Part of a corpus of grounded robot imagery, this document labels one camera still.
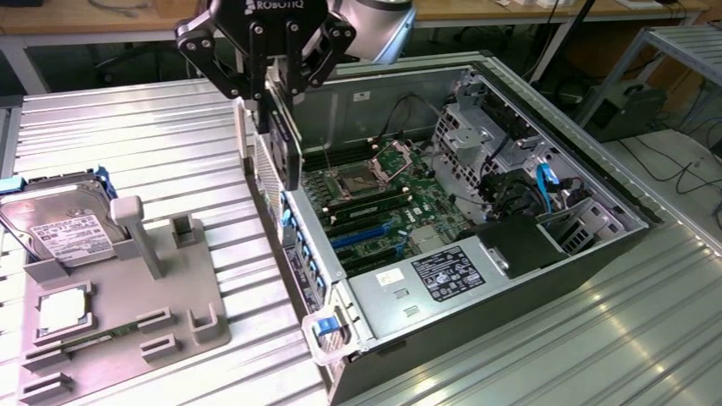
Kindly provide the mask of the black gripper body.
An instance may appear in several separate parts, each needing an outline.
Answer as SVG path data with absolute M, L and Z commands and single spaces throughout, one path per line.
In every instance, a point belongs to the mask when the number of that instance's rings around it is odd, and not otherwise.
M 216 29 L 236 47 L 248 47 L 252 25 L 257 23 L 271 46 L 285 44 L 287 25 L 296 25 L 300 43 L 307 44 L 325 20 L 325 1 L 212 1 L 209 18 Z

